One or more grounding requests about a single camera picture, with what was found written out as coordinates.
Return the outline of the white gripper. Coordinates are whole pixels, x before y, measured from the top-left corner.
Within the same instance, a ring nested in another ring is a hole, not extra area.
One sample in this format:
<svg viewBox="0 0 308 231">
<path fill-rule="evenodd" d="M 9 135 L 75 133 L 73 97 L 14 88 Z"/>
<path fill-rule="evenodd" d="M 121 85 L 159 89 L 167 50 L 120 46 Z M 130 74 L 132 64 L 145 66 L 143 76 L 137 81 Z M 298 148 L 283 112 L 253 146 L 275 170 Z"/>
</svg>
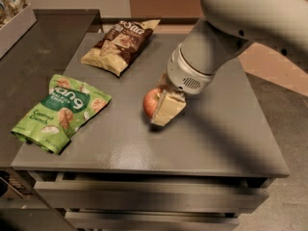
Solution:
<svg viewBox="0 0 308 231">
<path fill-rule="evenodd" d="M 166 73 L 158 82 L 158 87 L 165 89 L 168 81 L 177 91 L 163 90 L 159 94 L 158 106 L 151 117 L 151 123 L 154 125 L 167 125 L 186 107 L 185 94 L 200 94 L 214 79 L 213 75 L 200 73 L 190 66 L 181 52 L 181 46 L 182 44 L 179 44 L 171 54 Z"/>
</svg>

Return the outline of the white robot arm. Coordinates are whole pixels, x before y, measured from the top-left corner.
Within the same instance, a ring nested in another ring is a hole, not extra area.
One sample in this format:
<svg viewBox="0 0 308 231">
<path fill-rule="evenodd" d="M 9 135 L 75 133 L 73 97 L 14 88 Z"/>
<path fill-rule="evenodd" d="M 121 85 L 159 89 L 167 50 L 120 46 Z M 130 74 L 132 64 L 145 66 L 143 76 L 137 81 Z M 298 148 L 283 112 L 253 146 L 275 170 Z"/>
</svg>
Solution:
<svg viewBox="0 0 308 231">
<path fill-rule="evenodd" d="M 176 47 L 150 105 L 151 122 L 164 126 L 201 93 L 226 62 L 252 43 L 269 47 L 305 70 L 308 67 L 307 0 L 200 0 L 204 16 Z"/>
</svg>

